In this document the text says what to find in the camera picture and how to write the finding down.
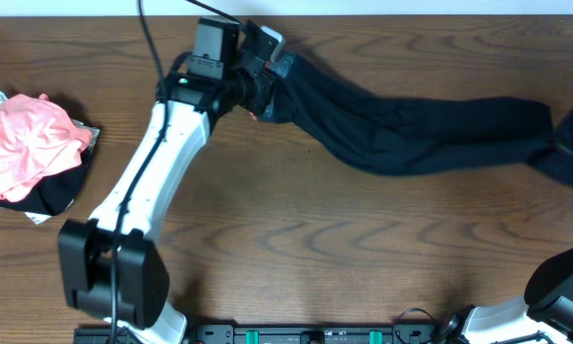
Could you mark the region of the black leggings red waistband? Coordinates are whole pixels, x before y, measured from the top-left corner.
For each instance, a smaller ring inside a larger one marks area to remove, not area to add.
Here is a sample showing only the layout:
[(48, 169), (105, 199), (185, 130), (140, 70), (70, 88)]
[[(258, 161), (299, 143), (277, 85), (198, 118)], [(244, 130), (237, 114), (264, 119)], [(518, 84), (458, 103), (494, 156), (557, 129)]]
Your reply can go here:
[(538, 170), (531, 160), (551, 146), (558, 126), (549, 106), (535, 100), (379, 97), (298, 54), (284, 54), (268, 70), (277, 81), (258, 120), (292, 123), (339, 161), (378, 175), (513, 163)]

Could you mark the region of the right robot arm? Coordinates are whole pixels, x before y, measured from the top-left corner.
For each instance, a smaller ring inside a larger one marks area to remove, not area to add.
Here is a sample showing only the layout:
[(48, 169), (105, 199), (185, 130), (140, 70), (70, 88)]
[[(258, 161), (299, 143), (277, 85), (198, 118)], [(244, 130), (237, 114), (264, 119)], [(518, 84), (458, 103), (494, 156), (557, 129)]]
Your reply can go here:
[[(573, 109), (557, 126), (551, 146), (531, 164), (573, 187)], [(447, 343), (573, 343), (573, 248), (545, 260), (520, 298), (469, 307), (432, 341)]]

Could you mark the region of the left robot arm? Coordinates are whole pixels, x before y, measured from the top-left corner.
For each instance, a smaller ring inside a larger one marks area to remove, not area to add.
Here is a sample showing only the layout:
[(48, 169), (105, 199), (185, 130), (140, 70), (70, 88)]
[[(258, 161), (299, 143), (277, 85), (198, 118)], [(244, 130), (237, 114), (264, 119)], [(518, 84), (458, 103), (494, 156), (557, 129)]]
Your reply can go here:
[(116, 186), (86, 222), (68, 221), (57, 248), (66, 303), (103, 320), (77, 343), (181, 343), (187, 321), (167, 299), (157, 244), (164, 216), (218, 120), (259, 115), (273, 92), (268, 67), (284, 47), (266, 26), (204, 17), (193, 49), (161, 72), (148, 128)]

